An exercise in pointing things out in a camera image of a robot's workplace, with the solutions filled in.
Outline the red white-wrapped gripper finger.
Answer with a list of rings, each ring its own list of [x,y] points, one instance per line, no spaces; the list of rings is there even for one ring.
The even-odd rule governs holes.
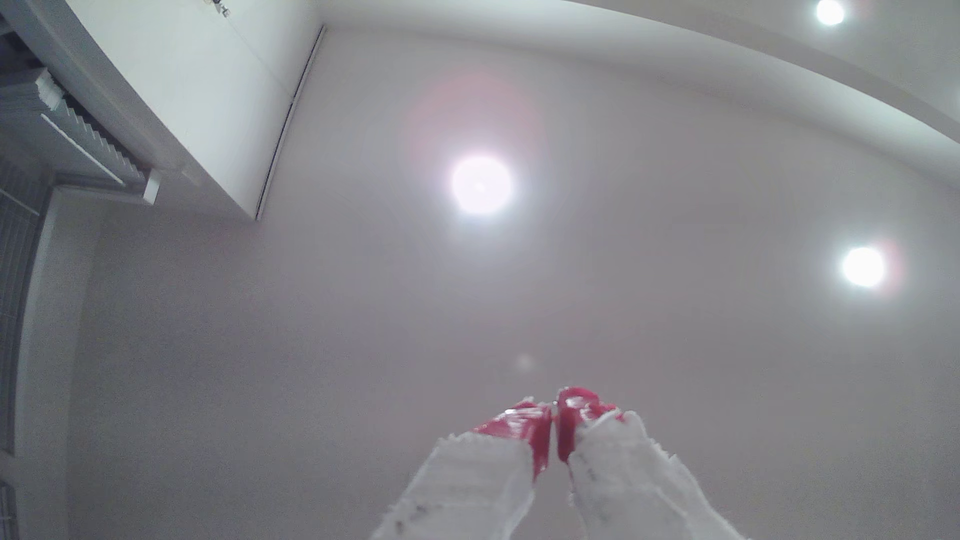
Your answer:
[[[564,387],[557,436],[586,539],[743,539],[636,411]]]
[[[549,460],[553,404],[522,400],[438,439],[371,539],[510,539]]]

